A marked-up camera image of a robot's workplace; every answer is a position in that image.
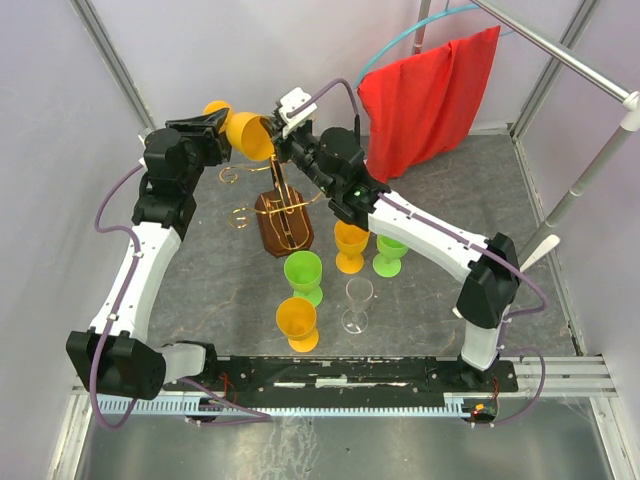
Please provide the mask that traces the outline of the red cloth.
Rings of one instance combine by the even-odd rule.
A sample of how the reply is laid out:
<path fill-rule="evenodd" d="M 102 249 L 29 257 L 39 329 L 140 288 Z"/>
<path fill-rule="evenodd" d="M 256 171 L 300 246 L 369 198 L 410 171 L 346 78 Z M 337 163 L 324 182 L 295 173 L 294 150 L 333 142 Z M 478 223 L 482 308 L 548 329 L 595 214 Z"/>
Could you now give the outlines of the red cloth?
<path fill-rule="evenodd" d="M 481 105 L 501 28 L 487 28 L 367 74 L 357 92 L 370 120 L 367 168 L 378 181 L 453 150 Z"/>

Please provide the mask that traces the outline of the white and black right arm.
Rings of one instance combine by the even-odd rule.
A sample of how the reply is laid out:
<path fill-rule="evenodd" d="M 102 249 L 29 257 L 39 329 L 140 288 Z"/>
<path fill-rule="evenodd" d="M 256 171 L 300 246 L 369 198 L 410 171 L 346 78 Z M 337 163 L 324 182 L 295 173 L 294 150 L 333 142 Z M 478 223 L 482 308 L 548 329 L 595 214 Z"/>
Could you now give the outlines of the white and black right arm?
<path fill-rule="evenodd" d="M 265 123 L 279 159 L 292 162 L 328 198 L 343 222 L 397 241 L 436 263 L 462 286 L 456 309 L 466 322 L 459 382 L 478 391 L 494 377 L 501 322 L 520 286 L 510 238 L 491 239 L 454 227 L 375 180 L 357 129 L 332 127 L 320 137 L 311 123 L 291 127 L 283 115 Z"/>

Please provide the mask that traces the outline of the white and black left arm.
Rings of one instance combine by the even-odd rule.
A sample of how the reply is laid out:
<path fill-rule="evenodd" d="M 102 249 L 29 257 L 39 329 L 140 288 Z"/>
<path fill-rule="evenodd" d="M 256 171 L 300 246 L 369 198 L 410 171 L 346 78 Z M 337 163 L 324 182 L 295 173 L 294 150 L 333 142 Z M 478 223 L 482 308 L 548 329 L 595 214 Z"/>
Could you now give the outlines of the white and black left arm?
<path fill-rule="evenodd" d="M 199 390 L 215 387 L 221 368 L 212 345 L 178 341 L 159 349 L 147 343 L 159 287 L 196 210 L 194 192 L 204 169 L 227 162 L 223 130 L 228 106 L 166 122 L 148 134 L 133 173 L 140 177 L 129 238 L 114 284 L 85 331 L 73 331 L 67 354 L 92 396 L 154 399 L 182 377 Z"/>

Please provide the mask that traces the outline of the white plastic strip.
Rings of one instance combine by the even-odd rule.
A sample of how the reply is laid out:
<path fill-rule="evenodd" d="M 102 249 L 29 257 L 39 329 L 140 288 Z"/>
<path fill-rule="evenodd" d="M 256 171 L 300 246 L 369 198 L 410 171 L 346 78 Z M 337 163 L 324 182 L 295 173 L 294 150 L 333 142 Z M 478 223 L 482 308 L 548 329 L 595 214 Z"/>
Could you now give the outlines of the white plastic strip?
<path fill-rule="evenodd" d="M 533 252 L 526 258 L 524 263 L 521 265 L 521 271 L 525 272 L 532 265 L 534 265 L 538 260 L 546 256 L 549 252 L 556 248 L 556 246 L 560 243 L 560 238 L 551 234 L 547 236 L 534 250 Z"/>

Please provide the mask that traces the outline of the orange plastic goblet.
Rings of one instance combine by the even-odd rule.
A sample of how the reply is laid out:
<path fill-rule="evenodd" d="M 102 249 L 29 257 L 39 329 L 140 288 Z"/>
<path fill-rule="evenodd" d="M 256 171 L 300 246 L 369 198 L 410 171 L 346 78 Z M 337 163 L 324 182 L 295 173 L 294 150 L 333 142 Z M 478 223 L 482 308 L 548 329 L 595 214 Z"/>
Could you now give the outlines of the orange plastic goblet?
<path fill-rule="evenodd" d="M 276 324 L 296 352 L 308 353 L 319 342 L 317 312 L 307 299 L 291 297 L 283 301 L 276 311 Z"/>
<path fill-rule="evenodd" d="M 358 226 L 338 220 L 334 227 L 334 239 L 338 253 L 336 266 L 345 274 L 356 274 L 364 266 L 363 252 L 370 233 Z"/>
<path fill-rule="evenodd" d="M 252 112 L 235 112 L 229 103 L 222 100 L 209 103 L 203 113 L 213 114 L 224 109 L 227 109 L 228 113 L 221 132 L 226 135 L 231 146 L 249 160 L 269 160 L 275 149 L 270 133 L 263 124 L 265 117 Z"/>

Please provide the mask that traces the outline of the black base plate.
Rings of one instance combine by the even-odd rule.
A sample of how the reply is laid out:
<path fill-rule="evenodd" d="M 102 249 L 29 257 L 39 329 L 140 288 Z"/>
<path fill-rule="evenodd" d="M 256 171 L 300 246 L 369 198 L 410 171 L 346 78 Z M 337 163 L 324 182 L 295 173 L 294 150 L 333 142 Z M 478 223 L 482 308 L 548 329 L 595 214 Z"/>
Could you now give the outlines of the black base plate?
<path fill-rule="evenodd" d="M 442 407 L 446 393 L 518 390 L 511 361 L 476 374 L 436 357 L 220 357 L 193 380 L 253 409 Z"/>

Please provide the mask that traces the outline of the clear wine glass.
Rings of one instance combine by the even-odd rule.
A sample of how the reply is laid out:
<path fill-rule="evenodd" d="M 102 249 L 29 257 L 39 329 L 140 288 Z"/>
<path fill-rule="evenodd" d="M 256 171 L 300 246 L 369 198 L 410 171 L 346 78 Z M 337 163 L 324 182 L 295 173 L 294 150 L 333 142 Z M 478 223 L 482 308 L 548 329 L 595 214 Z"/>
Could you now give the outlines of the clear wine glass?
<path fill-rule="evenodd" d="M 342 326 L 350 334 L 363 333 L 369 324 L 367 309 L 373 299 L 372 283 L 362 277 L 350 279 L 345 287 L 347 309 L 342 315 Z"/>

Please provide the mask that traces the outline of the green plastic goblet front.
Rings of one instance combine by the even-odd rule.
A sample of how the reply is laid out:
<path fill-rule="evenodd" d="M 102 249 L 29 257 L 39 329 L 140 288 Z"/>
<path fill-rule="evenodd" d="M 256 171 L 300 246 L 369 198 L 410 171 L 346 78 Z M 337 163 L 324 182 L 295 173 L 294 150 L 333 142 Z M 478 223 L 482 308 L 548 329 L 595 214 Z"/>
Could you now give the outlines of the green plastic goblet front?
<path fill-rule="evenodd" d="M 322 274 L 322 261 L 311 251 L 296 251 L 285 260 L 284 275 L 293 290 L 293 296 L 308 300 L 314 307 L 323 299 L 320 286 Z"/>

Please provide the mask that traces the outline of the orange plastic goblet front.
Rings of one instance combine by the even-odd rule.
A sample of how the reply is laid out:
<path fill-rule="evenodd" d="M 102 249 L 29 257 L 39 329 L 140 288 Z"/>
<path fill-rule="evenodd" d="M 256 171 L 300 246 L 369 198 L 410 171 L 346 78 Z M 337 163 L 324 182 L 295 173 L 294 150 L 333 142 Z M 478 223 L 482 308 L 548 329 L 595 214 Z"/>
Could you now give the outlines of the orange plastic goblet front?
<path fill-rule="evenodd" d="M 283 301 L 276 311 L 276 324 L 296 352 L 308 353 L 319 342 L 317 312 L 307 299 L 291 297 Z"/>

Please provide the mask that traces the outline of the gold wire glass rack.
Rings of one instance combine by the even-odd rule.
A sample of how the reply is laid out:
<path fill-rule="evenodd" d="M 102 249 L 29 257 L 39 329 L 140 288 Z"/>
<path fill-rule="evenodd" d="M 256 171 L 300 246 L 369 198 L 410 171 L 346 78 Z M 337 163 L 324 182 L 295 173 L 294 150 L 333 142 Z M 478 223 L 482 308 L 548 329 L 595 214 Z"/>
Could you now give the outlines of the gold wire glass rack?
<path fill-rule="evenodd" d="M 310 200 L 292 187 L 286 177 L 284 166 L 272 155 L 267 165 L 251 167 L 249 165 L 225 167 L 219 173 L 219 179 L 225 184 L 238 180 L 237 170 L 255 173 L 269 171 L 273 188 L 260 193 L 253 206 L 234 209 L 228 217 L 228 223 L 235 229 L 243 229 L 249 225 L 250 216 L 254 215 L 259 227 L 264 249 L 272 256 L 279 258 L 293 252 L 308 250 L 314 240 L 307 207 L 322 197 L 318 193 Z"/>

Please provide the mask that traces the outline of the green plastic goblet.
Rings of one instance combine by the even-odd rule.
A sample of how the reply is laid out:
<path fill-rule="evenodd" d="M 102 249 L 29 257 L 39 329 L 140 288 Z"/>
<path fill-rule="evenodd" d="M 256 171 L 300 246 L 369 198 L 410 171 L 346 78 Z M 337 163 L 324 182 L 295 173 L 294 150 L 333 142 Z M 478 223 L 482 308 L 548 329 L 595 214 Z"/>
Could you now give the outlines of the green plastic goblet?
<path fill-rule="evenodd" d="M 293 290 L 293 296 L 308 300 L 314 307 L 323 299 L 320 286 L 322 274 L 322 261 L 311 251 L 296 251 L 285 260 L 284 275 Z"/>
<path fill-rule="evenodd" d="M 378 235 L 376 237 L 378 253 L 373 259 L 373 269 L 381 277 L 392 278 L 399 274 L 402 268 L 401 259 L 409 248 L 392 238 Z"/>

